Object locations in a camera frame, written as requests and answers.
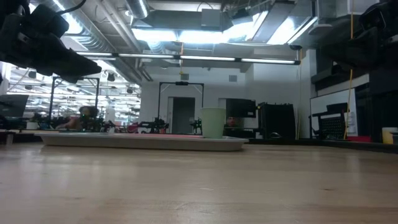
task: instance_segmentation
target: table surface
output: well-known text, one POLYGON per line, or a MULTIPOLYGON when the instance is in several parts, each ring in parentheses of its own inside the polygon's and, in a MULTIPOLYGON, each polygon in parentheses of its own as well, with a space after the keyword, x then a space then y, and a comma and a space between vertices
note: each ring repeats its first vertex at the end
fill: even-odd
POLYGON ((398 155, 0 148, 2 224, 397 223, 398 155))

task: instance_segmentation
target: red object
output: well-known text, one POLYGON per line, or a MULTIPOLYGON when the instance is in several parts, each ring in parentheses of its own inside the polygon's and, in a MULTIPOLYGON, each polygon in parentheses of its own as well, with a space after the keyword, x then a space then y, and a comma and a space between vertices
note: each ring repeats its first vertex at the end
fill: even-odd
POLYGON ((136 133, 136 132, 138 132, 138 124, 129 125, 127 127, 127 132, 128 133, 136 133))
POLYGON ((347 136, 347 140, 355 142, 372 142, 370 136, 347 136))

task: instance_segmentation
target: white tray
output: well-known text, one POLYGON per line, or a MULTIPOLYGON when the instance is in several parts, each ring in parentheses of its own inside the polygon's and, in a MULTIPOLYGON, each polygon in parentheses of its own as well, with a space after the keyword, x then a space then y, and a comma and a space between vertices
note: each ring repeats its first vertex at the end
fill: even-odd
POLYGON ((247 139, 224 137, 205 139, 201 136, 172 134, 108 133, 37 133, 45 145, 80 147, 117 147, 132 149, 178 149, 199 151, 239 151, 247 139))

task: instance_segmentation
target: yellow container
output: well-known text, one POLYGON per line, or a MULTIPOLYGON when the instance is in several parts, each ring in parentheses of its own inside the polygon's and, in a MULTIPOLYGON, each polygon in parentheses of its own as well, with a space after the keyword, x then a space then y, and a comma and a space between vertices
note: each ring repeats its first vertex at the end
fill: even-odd
POLYGON ((382 136, 383 136, 383 143, 384 144, 393 144, 394 140, 392 138, 391 132, 397 132, 398 128, 383 128, 382 129, 382 136))

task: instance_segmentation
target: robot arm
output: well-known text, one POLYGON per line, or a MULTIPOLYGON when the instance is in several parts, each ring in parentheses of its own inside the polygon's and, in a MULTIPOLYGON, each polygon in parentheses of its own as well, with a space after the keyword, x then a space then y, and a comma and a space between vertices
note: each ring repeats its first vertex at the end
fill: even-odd
POLYGON ((0 61, 76 83, 80 77, 101 72, 95 62, 67 49, 61 36, 69 29, 61 16, 76 7, 55 12, 39 5, 30 13, 29 0, 0 0, 0 61))

